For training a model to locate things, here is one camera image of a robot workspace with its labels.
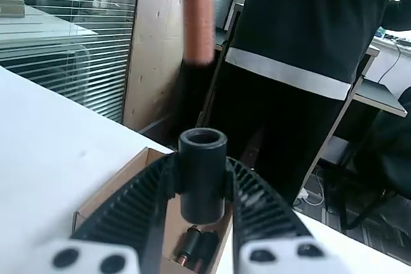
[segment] window blinds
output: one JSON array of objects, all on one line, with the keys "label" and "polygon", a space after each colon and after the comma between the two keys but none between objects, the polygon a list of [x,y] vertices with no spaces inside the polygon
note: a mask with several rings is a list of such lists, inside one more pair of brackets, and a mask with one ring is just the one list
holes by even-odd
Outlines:
[{"label": "window blinds", "polygon": [[120,121],[136,0],[24,2],[0,12],[0,65]]}]

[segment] plywood panel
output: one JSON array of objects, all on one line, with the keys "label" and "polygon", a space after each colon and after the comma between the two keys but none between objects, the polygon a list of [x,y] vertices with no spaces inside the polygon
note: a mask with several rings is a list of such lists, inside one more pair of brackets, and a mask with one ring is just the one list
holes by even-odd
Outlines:
[{"label": "plywood panel", "polygon": [[183,54],[182,0],[137,0],[124,125],[163,117]]}]

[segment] office chair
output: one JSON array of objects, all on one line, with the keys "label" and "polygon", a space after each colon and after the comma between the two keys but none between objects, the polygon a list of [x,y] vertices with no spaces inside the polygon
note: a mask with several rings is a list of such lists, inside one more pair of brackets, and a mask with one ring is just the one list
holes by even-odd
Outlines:
[{"label": "office chair", "polygon": [[347,221],[346,182],[335,190],[343,230],[356,228],[367,216],[395,195],[411,200],[411,87],[398,100],[407,110],[405,118],[380,112],[353,156],[356,180],[367,184],[376,196],[352,222]]}]

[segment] person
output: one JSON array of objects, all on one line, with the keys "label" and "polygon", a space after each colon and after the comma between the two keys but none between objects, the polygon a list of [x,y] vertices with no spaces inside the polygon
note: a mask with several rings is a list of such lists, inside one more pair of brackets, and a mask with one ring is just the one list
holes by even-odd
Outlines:
[{"label": "person", "polygon": [[288,203],[380,26],[411,29],[411,0],[245,0],[209,126],[236,159],[263,128],[255,169]]}]

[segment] black pants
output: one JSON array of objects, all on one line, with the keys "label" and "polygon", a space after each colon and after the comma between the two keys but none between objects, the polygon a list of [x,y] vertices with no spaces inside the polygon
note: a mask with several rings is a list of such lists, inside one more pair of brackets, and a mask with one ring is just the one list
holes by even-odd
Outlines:
[{"label": "black pants", "polygon": [[256,172],[292,203],[344,102],[227,63],[222,75],[210,127],[227,135],[228,156],[240,159],[264,126]]}]

